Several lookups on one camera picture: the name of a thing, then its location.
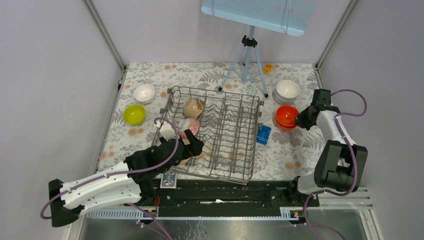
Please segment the white ribbed bowl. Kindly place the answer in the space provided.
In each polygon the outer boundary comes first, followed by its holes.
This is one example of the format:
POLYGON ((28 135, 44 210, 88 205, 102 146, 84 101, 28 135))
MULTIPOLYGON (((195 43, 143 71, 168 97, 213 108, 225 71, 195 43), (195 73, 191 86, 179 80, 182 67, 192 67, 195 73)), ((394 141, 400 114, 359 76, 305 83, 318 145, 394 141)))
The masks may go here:
POLYGON ((294 101, 285 101, 285 100, 281 99, 276 92, 273 93, 273 97, 274 97, 274 100, 277 103, 279 103, 280 105, 291 105, 291 106, 295 105, 294 101))
POLYGON ((294 101, 300 94, 300 87, 291 80, 281 80, 275 86, 276 94, 285 101, 294 101))

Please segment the grey wire dish rack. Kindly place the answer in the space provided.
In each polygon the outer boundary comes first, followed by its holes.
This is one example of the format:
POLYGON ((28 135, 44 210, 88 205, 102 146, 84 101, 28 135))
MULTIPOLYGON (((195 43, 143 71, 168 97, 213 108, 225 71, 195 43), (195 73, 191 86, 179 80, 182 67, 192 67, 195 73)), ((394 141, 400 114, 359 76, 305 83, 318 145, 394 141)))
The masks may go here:
POLYGON ((210 180, 246 184, 252 179, 260 107, 257 95, 173 86, 162 117, 175 123, 185 119, 183 109, 188 100, 200 101, 196 138, 203 141, 202 153, 184 164, 172 167, 178 173, 210 180))

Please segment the beige patterned bowl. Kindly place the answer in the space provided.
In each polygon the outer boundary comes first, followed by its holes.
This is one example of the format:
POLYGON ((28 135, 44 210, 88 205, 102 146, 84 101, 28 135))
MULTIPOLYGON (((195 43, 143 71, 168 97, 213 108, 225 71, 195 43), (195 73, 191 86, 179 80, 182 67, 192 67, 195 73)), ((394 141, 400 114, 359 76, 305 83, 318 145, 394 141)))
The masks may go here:
POLYGON ((183 103, 183 114, 186 118, 198 118, 205 108, 205 102, 199 98, 191 97, 183 103))

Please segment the orange bowl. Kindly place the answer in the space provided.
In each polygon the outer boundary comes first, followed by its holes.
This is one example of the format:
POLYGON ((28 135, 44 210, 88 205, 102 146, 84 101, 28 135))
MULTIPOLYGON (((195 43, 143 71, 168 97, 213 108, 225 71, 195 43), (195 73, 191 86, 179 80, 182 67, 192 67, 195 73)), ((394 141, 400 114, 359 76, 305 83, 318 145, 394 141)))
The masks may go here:
POLYGON ((282 105, 275 112, 275 119, 283 125, 296 125, 296 117, 299 111, 291 105, 282 105))
POLYGON ((276 124, 284 130, 292 130, 292 129, 295 129, 297 127, 295 124, 292 124, 292 125, 281 124, 278 120, 276 120, 276 124))

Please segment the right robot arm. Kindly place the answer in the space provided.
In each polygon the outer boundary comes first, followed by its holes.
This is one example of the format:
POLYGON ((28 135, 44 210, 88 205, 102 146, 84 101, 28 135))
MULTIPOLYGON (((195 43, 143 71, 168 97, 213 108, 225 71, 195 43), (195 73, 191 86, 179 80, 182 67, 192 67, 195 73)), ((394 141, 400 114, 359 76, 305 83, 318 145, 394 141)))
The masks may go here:
POLYGON ((342 123, 342 116, 347 113, 332 105, 332 96, 330 90, 314 90, 311 104, 295 118, 299 128, 310 130, 318 127, 325 146, 314 172, 297 177, 296 187, 287 191, 287 201, 293 206, 301 205, 307 199, 307 194, 346 196, 359 187, 368 150, 349 136, 342 123))

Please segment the yellow-green bowl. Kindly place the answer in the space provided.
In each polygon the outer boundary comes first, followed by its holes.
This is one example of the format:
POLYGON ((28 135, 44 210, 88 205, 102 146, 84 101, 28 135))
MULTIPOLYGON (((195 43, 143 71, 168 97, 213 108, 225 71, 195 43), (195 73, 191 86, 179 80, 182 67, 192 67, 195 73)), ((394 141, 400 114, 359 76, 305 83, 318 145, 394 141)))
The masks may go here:
POLYGON ((139 126, 146 119, 146 110, 142 105, 133 104, 123 111, 122 118, 127 124, 139 126))

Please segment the pink patterned bowl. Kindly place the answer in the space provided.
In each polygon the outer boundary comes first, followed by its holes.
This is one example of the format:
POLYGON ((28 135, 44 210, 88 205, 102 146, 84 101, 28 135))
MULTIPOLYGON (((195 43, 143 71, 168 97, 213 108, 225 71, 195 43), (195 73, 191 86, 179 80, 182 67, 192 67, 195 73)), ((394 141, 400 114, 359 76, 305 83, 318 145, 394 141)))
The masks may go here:
POLYGON ((185 118, 178 123, 178 132, 183 139, 187 139, 185 130, 190 130, 195 136, 200 129, 200 122, 195 118, 185 118))

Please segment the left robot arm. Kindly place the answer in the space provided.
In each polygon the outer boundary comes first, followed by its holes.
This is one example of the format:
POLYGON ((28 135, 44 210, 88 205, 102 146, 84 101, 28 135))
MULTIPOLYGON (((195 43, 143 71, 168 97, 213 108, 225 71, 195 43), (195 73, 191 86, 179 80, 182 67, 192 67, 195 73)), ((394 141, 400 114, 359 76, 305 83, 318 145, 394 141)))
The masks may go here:
POLYGON ((121 204, 152 204, 156 196, 153 179, 181 161, 199 156, 203 151, 203 141, 190 130, 184 133, 185 139, 166 140, 161 137, 159 145, 136 151, 115 166, 84 179, 50 181, 47 207, 51 215, 46 216, 41 212, 41 218, 49 219, 52 227, 58 228, 102 208, 121 204))

